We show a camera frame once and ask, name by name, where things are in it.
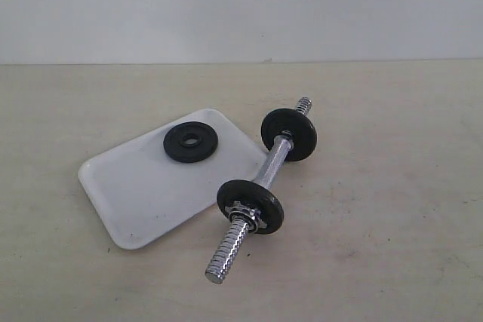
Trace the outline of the black weight plate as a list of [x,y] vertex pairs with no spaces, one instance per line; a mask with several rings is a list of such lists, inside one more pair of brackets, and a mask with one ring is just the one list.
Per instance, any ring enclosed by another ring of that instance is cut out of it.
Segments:
[[268,189],[242,179],[225,182],[217,192],[217,206],[227,219],[229,217],[225,207],[231,207],[235,201],[261,212],[262,224],[258,231],[249,233],[269,235],[280,229],[285,217],[284,211],[277,197]]
[[287,131],[291,135],[294,147],[289,151],[286,161],[302,161],[315,150],[317,132],[312,122],[295,109],[275,109],[268,113],[261,124],[261,138],[268,150],[271,150],[275,137]]
[[197,162],[209,157],[217,148],[218,137],[208,124],[189,121],[172,127],[163,146],[166,154],[180,162]]

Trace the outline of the chrome star collar nut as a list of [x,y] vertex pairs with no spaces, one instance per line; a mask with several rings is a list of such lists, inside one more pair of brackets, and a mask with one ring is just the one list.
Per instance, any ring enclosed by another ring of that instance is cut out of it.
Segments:
[[261,212],[256,208],[245,206],[239,201],[235,201],[231,207],[225,207],[225,211],[228,213],[230,222],[241,220],[247,223],[249,232],[257,232],[262,224]]

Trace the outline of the chrome threaded dumbbell bar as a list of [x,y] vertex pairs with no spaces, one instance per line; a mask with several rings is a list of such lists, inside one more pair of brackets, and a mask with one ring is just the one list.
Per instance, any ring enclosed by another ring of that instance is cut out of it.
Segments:
[[[302,97],[297,101],[293,108],[302,113],[308,118],[310,109],[312,108],[312,101],[308,97]],[[272,187],[278,172],[283,164],[286,162],[286,157],[290,150],[294,147],[291,135],[285,131],[282,135],[275,137],[275,142],[271,150],[268,150],[266,160],[263,162],[260,170],[253,180],[256,184],[268,189]],[[225,280],[232,267],[232,264],[240,250],[240,247],[246,238],[248,232],[248,224],[236,220],[230,222],[230,227],[223,236],[219,246],[214,255],[211,257],[207,268],[205,269],[205,277],[215,283],[221,284]]]

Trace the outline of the white rectangular plastic tray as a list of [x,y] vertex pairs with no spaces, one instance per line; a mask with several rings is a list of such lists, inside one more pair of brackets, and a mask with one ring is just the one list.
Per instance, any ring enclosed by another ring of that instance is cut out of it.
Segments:
[[[180,163],[164,151],[175,125],[198,121],[218,135],[209,158]],[[231,179],[253,179],[266,153],[223,113],[199,109],[87,160],[78,179],[114,243],[135,250],[215,204]]]

